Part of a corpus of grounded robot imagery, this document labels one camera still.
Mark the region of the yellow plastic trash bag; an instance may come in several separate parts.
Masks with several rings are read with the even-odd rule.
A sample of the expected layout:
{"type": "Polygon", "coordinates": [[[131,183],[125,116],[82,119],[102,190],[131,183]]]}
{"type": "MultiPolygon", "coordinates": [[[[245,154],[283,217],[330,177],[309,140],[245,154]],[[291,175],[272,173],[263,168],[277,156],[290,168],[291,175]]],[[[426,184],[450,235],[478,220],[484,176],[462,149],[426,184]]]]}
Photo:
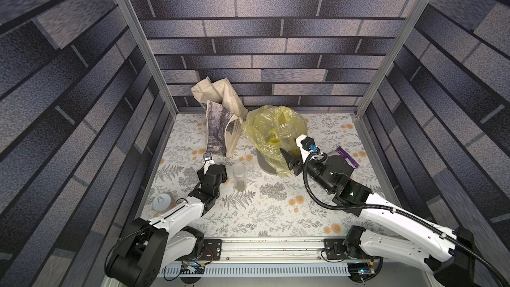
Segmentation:
{"type": "Polygon", "coordinates": [[[282,178],[290,173],[280,152],[281,145],[277,136],[277,129],[285,123],[296,128],[297,137],[308,133],[305,118],[285,106],[263,106],[252,110],[243,123],[244,135],[275,170],[276,175],[282,178]]]}

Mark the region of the small clear bean jar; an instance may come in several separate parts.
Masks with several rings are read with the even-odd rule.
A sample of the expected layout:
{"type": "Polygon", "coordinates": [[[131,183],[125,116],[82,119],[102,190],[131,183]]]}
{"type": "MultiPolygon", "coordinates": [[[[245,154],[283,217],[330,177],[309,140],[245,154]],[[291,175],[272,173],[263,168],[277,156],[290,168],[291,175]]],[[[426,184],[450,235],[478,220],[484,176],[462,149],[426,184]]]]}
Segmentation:
{"type": "Polygon", "coordinates": [[[296,145],[297,130],[293,125],[288,123],[282,124],[277,129],[277,136],[282,149],[295,157],[300,155],[299,147],[296,145]]]}

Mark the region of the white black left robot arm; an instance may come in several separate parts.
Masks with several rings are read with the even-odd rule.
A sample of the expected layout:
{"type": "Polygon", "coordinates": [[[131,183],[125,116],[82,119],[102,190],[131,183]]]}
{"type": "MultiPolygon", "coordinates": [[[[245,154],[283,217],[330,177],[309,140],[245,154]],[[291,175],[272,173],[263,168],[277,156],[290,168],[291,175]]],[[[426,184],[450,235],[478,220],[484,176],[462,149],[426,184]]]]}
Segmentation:
{"type": "Polygon", "coordinates": [[[228,179],[223,164],[212,160],[197,172],[199,182],[184,201],[150,220],[141,217],[127,227],[127,235],[109,251],[104,273],[125,286],[151,286],[169,264],[184,256],[197,257],[203,249],[203,233],[189,224],[202,218],[220,196],[228,179]]]}

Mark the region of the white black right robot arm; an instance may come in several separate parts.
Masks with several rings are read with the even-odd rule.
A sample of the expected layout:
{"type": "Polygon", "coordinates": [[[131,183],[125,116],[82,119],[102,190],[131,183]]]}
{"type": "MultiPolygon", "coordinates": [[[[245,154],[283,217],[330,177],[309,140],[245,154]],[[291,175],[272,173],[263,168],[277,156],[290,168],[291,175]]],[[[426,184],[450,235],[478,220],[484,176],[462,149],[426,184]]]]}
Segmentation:
{"type": "Polygon", "coordinates": [[[354,168],[341,155],[315,155],[304,150],[297,158],[285,150],[280,152],[288,169],[304,178],[305,189],[318,205],[352,213],[398,235],[388,237],[354,226],[343,241],[346,255],[395,260],[433,275],[442,286],[474,285],[475,259],[462,249],[471,248],[474,243],[470,231],[434,224],[384,199],[351,178],[354,168]],[[332,204],[313,194],[310,179],[332,195],[332,204]]]}

